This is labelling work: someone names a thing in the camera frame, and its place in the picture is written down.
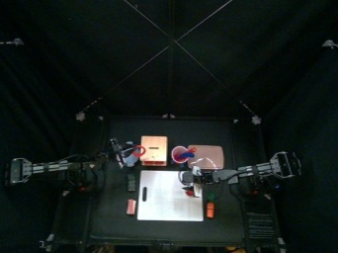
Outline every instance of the black backdrop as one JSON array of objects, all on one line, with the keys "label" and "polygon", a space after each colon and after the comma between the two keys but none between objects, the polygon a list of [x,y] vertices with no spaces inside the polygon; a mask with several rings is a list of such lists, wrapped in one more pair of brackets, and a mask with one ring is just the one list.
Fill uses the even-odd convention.
[{"label": "black backdrop", "polygon": [[[0,45],[2,171],[14,157],[68,155],[75,113],[102,95],[87,114],[243,118],[243,101],[263,118],[269,155],[302,156],[279,196],[286,243],[337,251],[338,50],[321,46],[338,40],[336,1],[0,3],[0,42],[26,43]],[[0,202],[0,251],[35,252],[55,186],[3,189]]]}]

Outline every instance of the red object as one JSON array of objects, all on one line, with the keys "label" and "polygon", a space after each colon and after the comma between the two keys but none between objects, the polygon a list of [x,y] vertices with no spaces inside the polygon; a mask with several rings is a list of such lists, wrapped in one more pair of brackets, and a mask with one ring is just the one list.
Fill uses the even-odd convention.
[{"label": "red object", "polygon": [[206,216],[209,218],[214,218],[215,216],[215,204],[213,202],[206,204]]},{"label": "red object", "polygon": [[189,196],[194,196],[194,191],[193,191],[193,190],[187,190],[187,191],[186,191],[186,194],[187,194]]},{"label": "red object", "polygon": [[136,147],[142,149],[142,152],[138,153],[138,152],[134,151],[132,154],[134,154],[136,157],[142,157],[142,156],[146,154],[147,149],[146,149],[146,147],[144,147],[143,145],[136,145]]},{"label": "red object", "polygon": [[135,207],[136,207],[136,201],[128,200],[128,207],[127,207],[127,214],[134,215],[135,214]]}]

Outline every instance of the cardboard box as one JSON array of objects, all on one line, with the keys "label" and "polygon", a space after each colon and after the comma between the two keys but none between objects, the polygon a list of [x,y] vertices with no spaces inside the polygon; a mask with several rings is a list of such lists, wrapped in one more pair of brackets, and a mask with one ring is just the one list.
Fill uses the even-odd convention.
[{"label": "cardboard box", "polygon": [[169,138],[166,136],[142,136],[146,154],[140,157],[144,166],[167,166]]}]

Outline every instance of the white sheet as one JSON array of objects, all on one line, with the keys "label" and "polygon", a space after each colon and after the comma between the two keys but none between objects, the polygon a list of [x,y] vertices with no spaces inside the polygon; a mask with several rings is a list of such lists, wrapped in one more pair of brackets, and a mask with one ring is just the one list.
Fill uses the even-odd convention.
[{"label": "white sheet", "polygon": [[178,171],[142,171],[138,220],[203,221],[202,198],[189,196],[182,187]]}]

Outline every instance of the black curtain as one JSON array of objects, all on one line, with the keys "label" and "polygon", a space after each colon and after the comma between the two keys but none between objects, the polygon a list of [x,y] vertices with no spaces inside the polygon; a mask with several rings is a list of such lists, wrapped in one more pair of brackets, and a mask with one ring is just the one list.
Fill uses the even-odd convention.
[{"label": "black curtain", "polygon": [[23,46],[0,46],[0,252],[38,252],[51,232],[59,189],[51,182],[4,188],[11,159],[55,161],[68,155],[75,116]]},{"label": "black curtain", "polygon": [[328,48],[266,120],[270,155],[295,151],[302,162],[278,201],[290,252],[337,252],[337,82],[338,51]]}]

